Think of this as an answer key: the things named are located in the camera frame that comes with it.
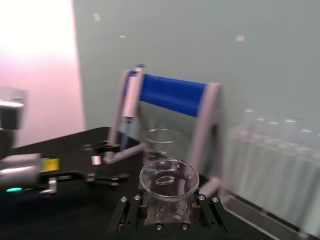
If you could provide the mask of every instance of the black metal clamp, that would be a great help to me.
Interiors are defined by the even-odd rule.
[[[123,196],[119,199],[113,217],[106,231],[108,240],[240,240],[232,235],[223,218],[225,209],[218,197],[207,199],[195,193],[191,207],[191,223],[155,223],[144,225],[147,218],[146,194],[138,192],[130,200]]]

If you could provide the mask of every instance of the black clamp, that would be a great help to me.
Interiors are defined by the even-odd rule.
[[[110,145],[109,142],[105,140],[98,144],[85,144],[82,149],[85,151],[94,151],[99,155],[106,152],[118,153],[121,151],[121,146],[119,144]]]

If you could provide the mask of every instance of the white wall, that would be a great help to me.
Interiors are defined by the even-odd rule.
[[[72,0],[0,0],[0,87],[27,90],[16,146],[85,129]]]

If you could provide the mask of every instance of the light green wall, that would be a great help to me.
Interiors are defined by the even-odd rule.
[[[319,0],[75,0],[87,128],[112,125],[120,73],[143,63],[153,75],[222,83],[226,129],[253,107],[317,130],[319,9]],[[190,139],[192,119],[146,108]]]

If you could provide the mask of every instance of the pipette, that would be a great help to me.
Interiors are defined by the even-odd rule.
[[[121,151],[127,148],[130,135],[132,119],[136,116],[137,106],[140,100],[141,90],[144,82],[144,65],[136,66],[134,73],[128,79],[127,91],[124,99],[122,116],[125,117],[125,132],[122,136]]]

